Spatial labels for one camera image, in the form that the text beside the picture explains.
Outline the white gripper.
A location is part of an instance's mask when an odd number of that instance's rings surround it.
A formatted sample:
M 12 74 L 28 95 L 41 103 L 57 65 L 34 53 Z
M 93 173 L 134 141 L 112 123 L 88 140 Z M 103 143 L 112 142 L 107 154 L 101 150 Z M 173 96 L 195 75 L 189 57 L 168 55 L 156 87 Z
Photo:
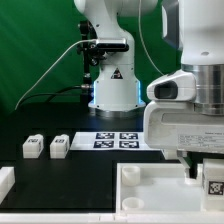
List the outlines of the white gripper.
M 150 102 L 144 111 L 143 134 L 150 148 L 178 150 L 190 179 L 197 178 L 197 164 L 187 151 L 224 154 L 224 116 L 197 113 L 187 102 Z

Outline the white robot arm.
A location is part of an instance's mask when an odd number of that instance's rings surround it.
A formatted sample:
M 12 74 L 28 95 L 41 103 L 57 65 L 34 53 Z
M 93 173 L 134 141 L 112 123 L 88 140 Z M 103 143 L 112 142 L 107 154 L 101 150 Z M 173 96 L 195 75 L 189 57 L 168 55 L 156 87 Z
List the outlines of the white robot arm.
M 92 112 L 120 115 L 143 107 L 143 133 L 154 149 L 172 150 L 196 176 L 191 152 L 224 154 L 224 0 L 163 0 L 163 38 L 182 51 L 181 69 L 147 87 L 141 101 L 133 71 L 134 40 L 119 16 L 152 11 L 158 0 L 74 0 L 96 32 L 101 58 Z

